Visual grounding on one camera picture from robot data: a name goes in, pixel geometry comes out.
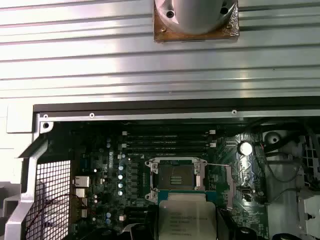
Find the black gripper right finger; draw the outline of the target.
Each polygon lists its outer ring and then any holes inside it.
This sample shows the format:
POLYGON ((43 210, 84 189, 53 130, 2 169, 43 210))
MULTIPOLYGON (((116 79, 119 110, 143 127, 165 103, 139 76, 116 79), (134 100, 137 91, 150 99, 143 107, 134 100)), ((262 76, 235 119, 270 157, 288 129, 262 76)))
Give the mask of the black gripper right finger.
POLYGON ((231 214, 224 209, 216 210, 216 231, 218 240, 254 240, 255 231, 238 226, 231 214))

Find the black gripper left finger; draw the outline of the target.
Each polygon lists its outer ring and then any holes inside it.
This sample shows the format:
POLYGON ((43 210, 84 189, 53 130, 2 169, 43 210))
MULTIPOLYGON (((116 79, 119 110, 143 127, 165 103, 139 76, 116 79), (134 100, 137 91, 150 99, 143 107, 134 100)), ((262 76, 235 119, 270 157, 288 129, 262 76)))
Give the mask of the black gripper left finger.
POLYGON ((120 240, 157 240, 158 213, 140 211, 126 214, 120 240))

